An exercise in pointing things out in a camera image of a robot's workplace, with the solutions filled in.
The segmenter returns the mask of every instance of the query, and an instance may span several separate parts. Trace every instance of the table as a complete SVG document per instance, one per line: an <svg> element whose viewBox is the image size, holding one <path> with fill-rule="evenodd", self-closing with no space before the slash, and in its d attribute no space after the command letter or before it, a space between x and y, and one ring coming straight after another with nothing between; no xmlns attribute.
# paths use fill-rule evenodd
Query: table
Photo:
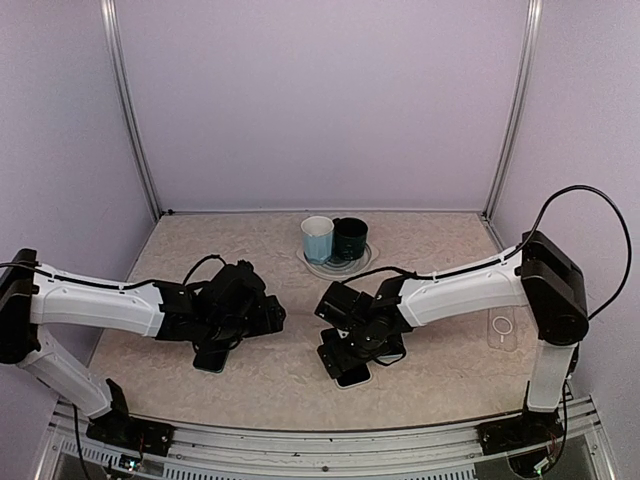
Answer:
<svg viewBox="0 0 640 480"><path fill-rule="evenodd" d="M282 333L245 340L222 374L194 369L187 343L157 342L105 331L91 368L125 392L133 414L205 425L279 430L371 430L455 422L521 408L533 367L536 333L528 312L513 309L517 348L487 343L489 313L435 322L405 335L408 356L371 382L346 390L329 379L316 348L328 327L313 310L329 285L296 257L300 222L309 213L164 216L131 280L181 281L204 255L249 260L287 310ZM340 212L341 217L350 215ZM380 256L373 268L398 265L428 273L496 253L471 213L351 213L370 226ZM205 264L192 280L219 269ZM375 293L384 274L353 288Z"/></svg>

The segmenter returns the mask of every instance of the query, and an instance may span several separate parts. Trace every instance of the marble table surface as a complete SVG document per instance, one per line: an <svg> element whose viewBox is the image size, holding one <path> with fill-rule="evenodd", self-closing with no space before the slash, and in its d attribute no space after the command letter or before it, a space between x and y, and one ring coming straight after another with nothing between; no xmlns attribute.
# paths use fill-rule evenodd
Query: marble table surface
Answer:
<svg viewBox="0 0 640 480"><path fill-rule="evenodd" d="M359 430L453 422L521 408L534 360L528 312L512 309L512 351L491 348L483 311L434 322L405 335L408 356L388 368L371 365L372 380L338 389L316 348L328 327L313 310L329 282L296 257L300 222L308 213L176 215L163 217L131 280L181 281L197 260L219 253L246 259L287 310L282 333L245 340L216 375L192 367L187 343L158 342L105 331L91 368L112 378L129 408L167 420L282 430ZM428 273L496 253L475 214L356 214L380 251L372 268L398 265ZM193 280L219 269L205 264ZM385 274L353 282L375 293Z"/></svg>

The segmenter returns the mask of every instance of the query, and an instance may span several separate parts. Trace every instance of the wall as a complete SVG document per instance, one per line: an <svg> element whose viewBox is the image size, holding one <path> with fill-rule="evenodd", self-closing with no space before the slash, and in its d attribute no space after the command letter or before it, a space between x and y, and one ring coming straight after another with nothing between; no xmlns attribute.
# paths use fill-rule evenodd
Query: wall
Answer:
<svg viewBox="0 0 640 480"><path fill-rule="evenodd" d="M0 261L122 279L150 229L94 0L0 1ZM97 332L61 329L88 359ZM28 478L55 395L0 366L2 478Z"/></svg>
<svg viewBox="0 0 640 480"><path fill-rule="evenodd" d="M481 210L527 4L119 2L162 204Z"/></svg>
<svg viewBox="0 0 640 480"><path fill-rule="evenodd" d="M547 0L526 109L495 223L507 243L533 222L544 199L572 183L608 192L640 252L640 3ZM542 222L584 270L590 310L617 286L622 232L589 194L559 199ZM591 322L575 386L592 393L625 479L640 458L640 289L637 262L626 291Z"/></svg>

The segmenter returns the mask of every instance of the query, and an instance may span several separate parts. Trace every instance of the mug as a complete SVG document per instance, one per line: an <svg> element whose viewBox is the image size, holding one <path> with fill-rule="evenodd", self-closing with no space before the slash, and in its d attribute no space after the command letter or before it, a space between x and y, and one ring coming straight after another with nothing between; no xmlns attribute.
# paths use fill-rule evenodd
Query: mug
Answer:
<svg viewBox="0 0 640 480"><path fill-rule="evenodd" d="M333 253L342 260L358 260L367 246L369 227L359 218L335 218Z"/></svg>
<svg viewBox="0 0 640 480"><path fill-rule="evenodd" d="M333 251L333 221L327 217L309 217L300 228L307 261L314 265L327 263Z"/></svg>

